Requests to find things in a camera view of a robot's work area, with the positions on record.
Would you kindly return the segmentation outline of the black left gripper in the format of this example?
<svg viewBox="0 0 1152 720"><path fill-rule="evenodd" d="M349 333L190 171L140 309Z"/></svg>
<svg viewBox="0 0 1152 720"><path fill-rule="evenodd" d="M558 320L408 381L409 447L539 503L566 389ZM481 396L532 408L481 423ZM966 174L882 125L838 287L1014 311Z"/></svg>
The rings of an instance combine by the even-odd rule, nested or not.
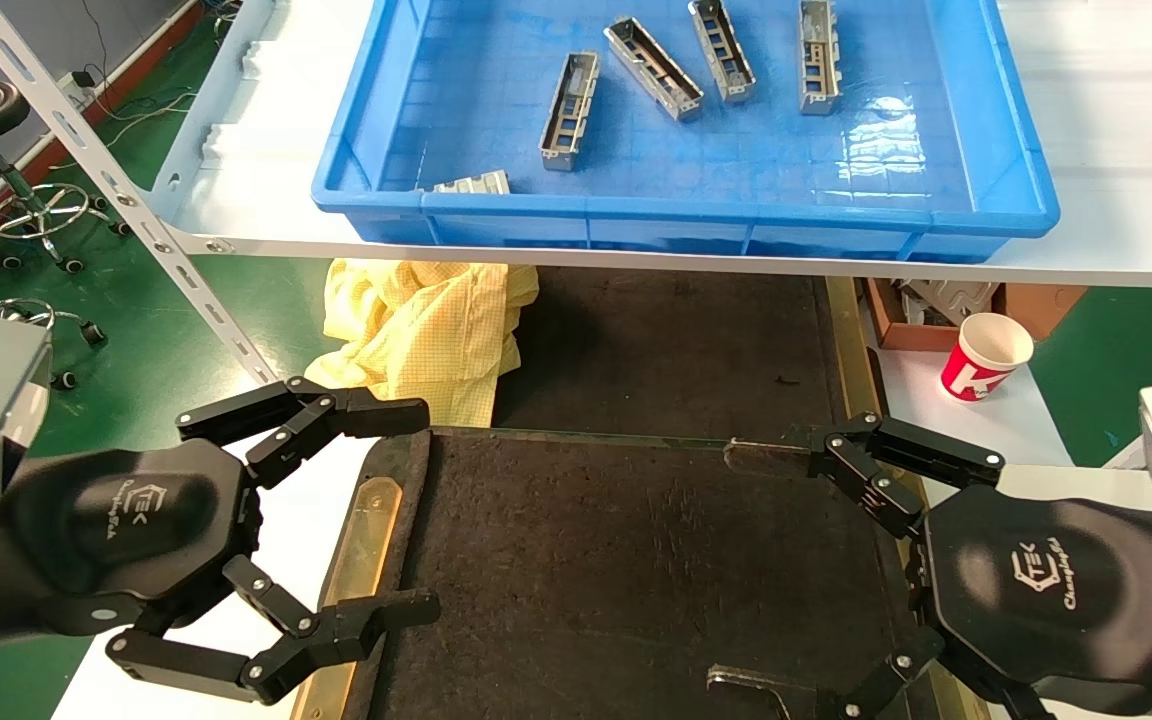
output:
<svg viewBox="0 0 1152 720"><path fill-rule="evenodd" d="M1 516L35 574L33 629L97 635L136 623L106 646L131 679L275 705L316 670L365 661L384 635L442 614L426 589L308 611L247 558L262 526L251 484L278 486L338 435L419 433L430 427L425 400L381 401L297 376L180 414L175 427L189 441L29 460L6 488ZM218 447L262 432L244 465ZM270 647L248 657L165 637L232 591L278 629Z"/></svg>

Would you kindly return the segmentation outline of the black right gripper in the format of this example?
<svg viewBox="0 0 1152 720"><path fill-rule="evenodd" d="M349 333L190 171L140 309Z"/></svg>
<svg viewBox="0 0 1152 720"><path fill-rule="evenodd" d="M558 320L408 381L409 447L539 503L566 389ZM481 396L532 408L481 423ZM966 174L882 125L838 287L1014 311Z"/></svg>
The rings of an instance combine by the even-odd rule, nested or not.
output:
<svg viewBox="0 0 1152 720"><path fill-rule="evenodd" d="M922 537L911 578L934 629L916 630L847 692L722 664L708 667L708 687L770 694L782 719L876 719L940 657L996 705L1026 694L1152 715L1152 511L979 487L996 486L1005 456L877 414L791 427L780 444L732 439L723 462L736 473L827 480L893 538ZM961 491L927 515L897 470Z"/></svg>

